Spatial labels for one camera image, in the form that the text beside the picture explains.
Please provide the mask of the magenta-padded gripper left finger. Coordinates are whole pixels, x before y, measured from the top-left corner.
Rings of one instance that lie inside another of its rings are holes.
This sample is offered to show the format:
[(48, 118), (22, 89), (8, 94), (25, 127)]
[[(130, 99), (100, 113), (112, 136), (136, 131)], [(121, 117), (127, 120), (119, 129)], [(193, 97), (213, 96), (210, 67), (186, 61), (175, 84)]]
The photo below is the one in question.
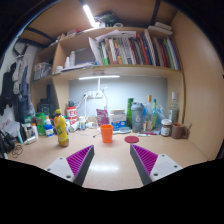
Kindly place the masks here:
[(82, 186), (93, 157), (94, 146), (90, 145), (67, 158), (57, 158), (46, 168), (46, 171)]

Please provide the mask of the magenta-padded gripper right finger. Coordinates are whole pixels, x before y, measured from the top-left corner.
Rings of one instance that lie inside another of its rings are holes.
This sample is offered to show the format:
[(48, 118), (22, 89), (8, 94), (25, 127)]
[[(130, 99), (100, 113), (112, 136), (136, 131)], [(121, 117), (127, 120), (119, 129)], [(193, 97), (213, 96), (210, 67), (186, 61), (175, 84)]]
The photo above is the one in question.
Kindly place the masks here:
[(143, 185), (164, 178), (182, 167), (166, 154), (155, 154), (143, 147), (131, 144), (130, 155)]

